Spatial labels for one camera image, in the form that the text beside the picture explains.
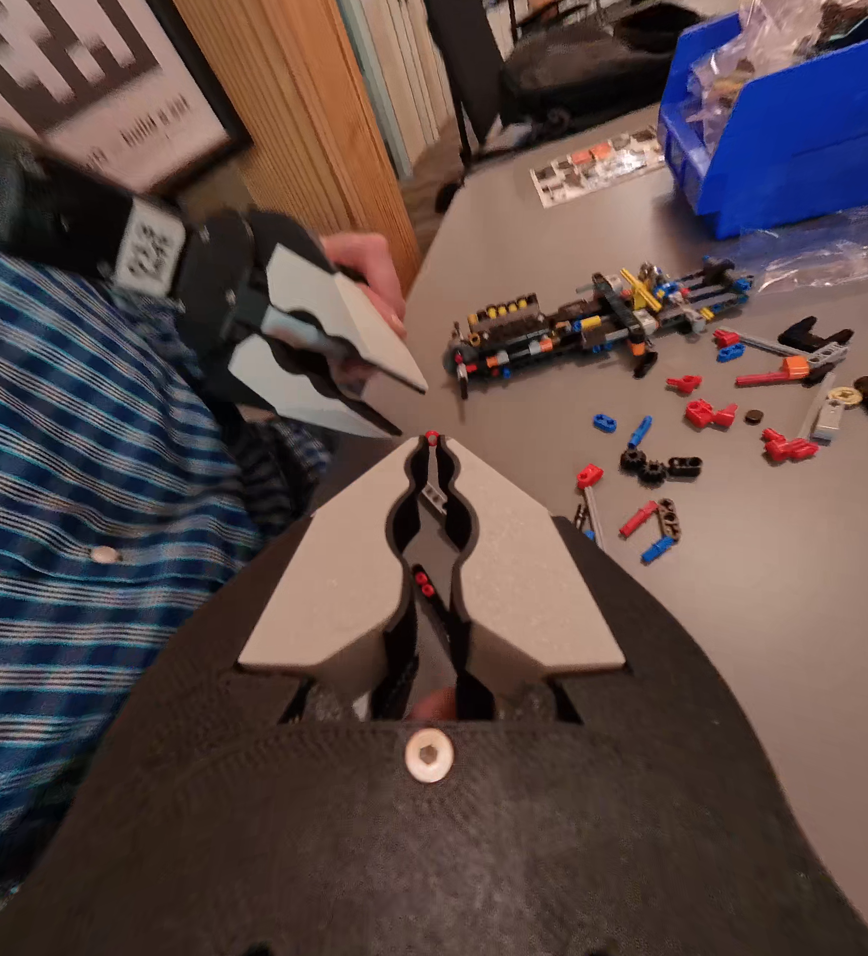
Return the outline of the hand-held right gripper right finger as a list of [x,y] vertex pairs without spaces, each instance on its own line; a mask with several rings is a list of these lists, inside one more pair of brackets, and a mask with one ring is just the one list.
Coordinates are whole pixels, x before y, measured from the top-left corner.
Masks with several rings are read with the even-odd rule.
[[456,439],[448,489],[471,518],[452,598],[469,624],[476,678],[558,678],[619,670],[626,659],[553,515]]

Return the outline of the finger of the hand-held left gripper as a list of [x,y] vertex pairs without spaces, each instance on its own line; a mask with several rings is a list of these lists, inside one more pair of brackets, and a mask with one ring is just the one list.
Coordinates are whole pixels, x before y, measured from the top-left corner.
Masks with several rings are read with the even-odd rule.
[[353,280],[286,245],[275,246],[266,279],[265,336],[337,361],[359,359],[421,394],[428,390],[404,341]]
[[293,356],[283,343],[251,335],[234,347],[228,371],[281,418],[370,439],[403,435],[369,404],[346,395],[321,369],[293,370]]

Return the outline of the black lego beam red pins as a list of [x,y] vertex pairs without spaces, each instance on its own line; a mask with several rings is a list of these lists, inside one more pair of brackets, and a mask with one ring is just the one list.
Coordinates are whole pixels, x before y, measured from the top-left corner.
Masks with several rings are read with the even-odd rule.
[[455,617],[422,565],[412,564],[410,573],[415,588],[421,596],[422,604],[426,607],[432,621],[435,636],[451,658],[456,627]]

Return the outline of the black lego gears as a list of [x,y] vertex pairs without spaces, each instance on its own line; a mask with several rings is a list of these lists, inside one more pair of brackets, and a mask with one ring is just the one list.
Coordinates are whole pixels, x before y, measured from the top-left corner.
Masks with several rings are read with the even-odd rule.
[[649,460],[640,448],[626,448],[620,455],[619,467],[622,472],[637,478],[647,486],[659,486],[668,478],[667,465],[659,460]]

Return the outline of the lego car chassis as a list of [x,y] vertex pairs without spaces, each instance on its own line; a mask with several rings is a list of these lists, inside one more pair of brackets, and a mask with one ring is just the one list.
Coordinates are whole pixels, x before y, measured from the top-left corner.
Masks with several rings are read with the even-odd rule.
[[697,336],[749,300],[755,278],[732,260],[704,257],[702,267],[674,277],[644,263],[638,271],[593,274],[578,298],[553,310],[536,294],[489,304],[453,326],[442,367],[466,400],[475,381],[508,379],[536,364],[628,349],[635,378],[655,365],[655,335]]

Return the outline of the red lego connector cluster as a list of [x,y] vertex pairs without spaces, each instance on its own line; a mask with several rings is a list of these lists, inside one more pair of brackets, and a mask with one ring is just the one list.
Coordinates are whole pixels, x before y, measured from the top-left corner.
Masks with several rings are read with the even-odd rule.
[[805,438],[788,439],[785,435],[770,427],[762,431],[761,439],[764,457],[774,464],[809,460],[820,449],[818,444]]

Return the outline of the light grey lego beam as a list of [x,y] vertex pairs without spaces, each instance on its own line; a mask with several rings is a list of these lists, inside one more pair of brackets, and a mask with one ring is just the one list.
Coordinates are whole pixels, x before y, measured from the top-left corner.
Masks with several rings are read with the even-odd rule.
[[813,400],[797,436],[812,443],[827,446],[837,437],[843,416],[843,406],[830,398],[837,387],[837,372],[830,372],[816,385]]

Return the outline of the black lego panel piece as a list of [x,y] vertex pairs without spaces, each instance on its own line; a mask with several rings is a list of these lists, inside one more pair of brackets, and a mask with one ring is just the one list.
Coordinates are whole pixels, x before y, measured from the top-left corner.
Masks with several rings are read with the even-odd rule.
[[813,332],[817,317],[809,316],[793,323],[777,337],[777,342],[787,348],[807,354],[817,352],[835,345],[842,345],[840,333],[830,337],[822,337]]

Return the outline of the grey perforated lego beam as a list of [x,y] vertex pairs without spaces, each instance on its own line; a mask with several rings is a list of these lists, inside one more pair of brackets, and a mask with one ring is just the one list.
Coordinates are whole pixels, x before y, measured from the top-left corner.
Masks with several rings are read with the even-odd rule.
[[821,384],[824,379],[840,365],[850,351],[849,344],[831,342],[807,356],[807,375],[802,379],[803,386]]

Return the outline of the person's left hand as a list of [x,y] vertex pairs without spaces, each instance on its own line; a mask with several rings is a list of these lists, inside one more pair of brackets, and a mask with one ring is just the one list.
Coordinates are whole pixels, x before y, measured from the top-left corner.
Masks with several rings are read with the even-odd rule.
[[405,340],[404,292],[385,237],[379,233],[334,233],[322,236],[321,245],[336,266],[362,276],[363,291],[380,317]]

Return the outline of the red connector with grey axle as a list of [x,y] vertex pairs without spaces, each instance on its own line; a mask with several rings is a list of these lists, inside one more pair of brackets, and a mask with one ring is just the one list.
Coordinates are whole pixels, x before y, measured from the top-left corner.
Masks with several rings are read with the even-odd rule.
[[582,505],[581,518],[574,522],[576,527],[580,529],[583,521],[586,521],[587,531],[585,533],[601,551],[605,550],[605,536],[597,506],[595,486],[603,475],[603,469],[593,464],[588,464],[582,472],[576,475],[576,487],[583,497],[584,504]]

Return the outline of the wooden cabinet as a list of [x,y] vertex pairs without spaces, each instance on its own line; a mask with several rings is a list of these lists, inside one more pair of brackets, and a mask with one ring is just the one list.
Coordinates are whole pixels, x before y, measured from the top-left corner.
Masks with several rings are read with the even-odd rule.
[[320,235],[380,233],[408,292],[423,257],[335,2],[179,1],[253,147],[181,197],[256,206]]

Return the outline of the person's plaid shirt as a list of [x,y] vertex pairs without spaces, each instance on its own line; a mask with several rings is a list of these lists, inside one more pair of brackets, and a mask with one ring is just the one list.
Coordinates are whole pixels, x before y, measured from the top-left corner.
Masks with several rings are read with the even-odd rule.
[[176,326],[167,302],[0,253],[0,897],[167,639],[331,461],[205,392]]

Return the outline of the red axle with orange piece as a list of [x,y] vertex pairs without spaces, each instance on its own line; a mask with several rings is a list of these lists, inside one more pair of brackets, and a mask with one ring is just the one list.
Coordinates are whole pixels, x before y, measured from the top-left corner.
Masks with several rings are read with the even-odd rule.
[[742,375],[735,378],[737,388],[752,388],[774,385],[792,381],[800,381],[810,376],[812,366],[801,356],[787,356],[783,358],[780,367],[776,370],[752,375]]

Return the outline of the black chair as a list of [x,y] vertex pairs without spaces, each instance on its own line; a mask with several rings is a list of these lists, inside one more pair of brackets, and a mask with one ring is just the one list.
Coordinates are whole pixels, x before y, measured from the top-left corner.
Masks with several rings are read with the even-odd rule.
[[675,2],[621,2],[619,16],[589,2],[551,6],[551,16],[512,20],[503,55],[482,2],[425,2],[465,173],[658,102],[680,36],[704,21]]

